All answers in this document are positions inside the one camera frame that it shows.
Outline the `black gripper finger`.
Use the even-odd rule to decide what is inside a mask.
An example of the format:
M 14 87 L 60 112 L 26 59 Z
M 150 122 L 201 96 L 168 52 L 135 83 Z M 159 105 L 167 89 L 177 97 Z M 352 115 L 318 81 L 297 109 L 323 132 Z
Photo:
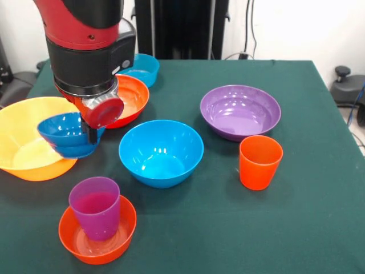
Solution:
M 84 126 L 84 132 L 87 135 L 87 139 L 89 143 L 97 143 L 98 142 L 98 131 L 97 129 L 91 128 L 89 125 Z

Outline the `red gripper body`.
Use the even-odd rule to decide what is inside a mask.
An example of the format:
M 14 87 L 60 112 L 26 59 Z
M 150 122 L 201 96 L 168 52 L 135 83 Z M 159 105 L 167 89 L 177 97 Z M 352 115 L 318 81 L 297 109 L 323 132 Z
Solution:
M 121 116 L 124 103 L 119 98 L 117 87 L 96 97 L 76 97 L 58 88 L 60 93 L 79 110 L 88 126 L 94 129 L 114 123 Z

